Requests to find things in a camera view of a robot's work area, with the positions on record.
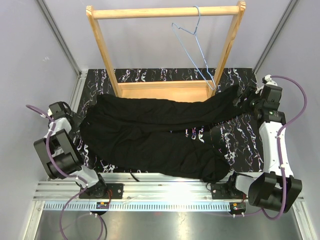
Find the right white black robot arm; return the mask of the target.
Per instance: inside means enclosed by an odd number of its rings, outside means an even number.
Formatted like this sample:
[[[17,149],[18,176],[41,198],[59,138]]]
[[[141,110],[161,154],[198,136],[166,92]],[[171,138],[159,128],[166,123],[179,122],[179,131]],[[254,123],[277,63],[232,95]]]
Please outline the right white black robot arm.
[[[282,88],[266,84],[260,89],[246,87],[234,105],[254,115],[262,140],[264,167],[262,174],[254,178],[244,173],[233,173],[226,192],[233,199],[246,195],[251,206],[287,213],[302,191],[302,181],[291,170],[285,132],[285,113],[279,111]]]

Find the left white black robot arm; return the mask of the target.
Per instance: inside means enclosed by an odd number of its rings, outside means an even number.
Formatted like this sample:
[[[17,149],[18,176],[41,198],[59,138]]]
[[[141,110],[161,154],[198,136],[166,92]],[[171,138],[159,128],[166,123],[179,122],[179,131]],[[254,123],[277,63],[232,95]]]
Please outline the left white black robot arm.
[[[48,120],[48,131],[33,147],[41,164],[51,179],[73,179],[80,187],[82,199],[102,199],[109,197],[107,184],[102,176],[85,166],[84,160],[69,133],[76,126],[76,114],[64,101],[49,105],[47,112],[27,105],[28,109]]]

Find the black trousers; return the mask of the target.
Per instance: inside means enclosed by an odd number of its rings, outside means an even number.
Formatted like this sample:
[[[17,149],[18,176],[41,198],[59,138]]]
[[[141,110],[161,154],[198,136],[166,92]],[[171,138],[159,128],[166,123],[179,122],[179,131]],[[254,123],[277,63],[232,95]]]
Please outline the black trousers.
[[[237,85],[203,102],[97,96],[80,124],[83,142],[117,167],[215,183],[230,171],[213,147],[212,127],[243,110]]]

